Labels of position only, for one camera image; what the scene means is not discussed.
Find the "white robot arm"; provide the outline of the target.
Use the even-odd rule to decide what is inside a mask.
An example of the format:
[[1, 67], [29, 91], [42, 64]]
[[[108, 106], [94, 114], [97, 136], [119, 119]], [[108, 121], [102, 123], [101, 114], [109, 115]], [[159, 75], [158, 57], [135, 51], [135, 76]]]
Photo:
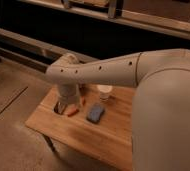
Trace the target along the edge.
[[68, 53], [46, 74], [66, 104], [77, 101], [79, 84], [134, 87], [133, 171], [190, 171], [190, 50], [146, 51], [86, 64]]

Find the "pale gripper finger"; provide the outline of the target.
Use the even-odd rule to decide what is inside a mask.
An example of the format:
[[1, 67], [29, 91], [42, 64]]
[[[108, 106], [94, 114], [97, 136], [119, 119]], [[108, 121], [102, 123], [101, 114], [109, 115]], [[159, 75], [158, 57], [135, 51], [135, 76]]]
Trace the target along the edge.
[[81, 97], [81, 106], [84, 106], [86, 103], [85, 97]]

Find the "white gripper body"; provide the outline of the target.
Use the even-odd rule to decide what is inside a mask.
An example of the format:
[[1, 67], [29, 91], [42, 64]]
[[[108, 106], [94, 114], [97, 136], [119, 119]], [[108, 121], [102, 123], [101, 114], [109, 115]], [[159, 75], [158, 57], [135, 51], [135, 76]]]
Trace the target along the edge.
[[77, 104], [80, 101], [79, 86], [77, 84], [58, 84], [58, 99], [62, 104]]

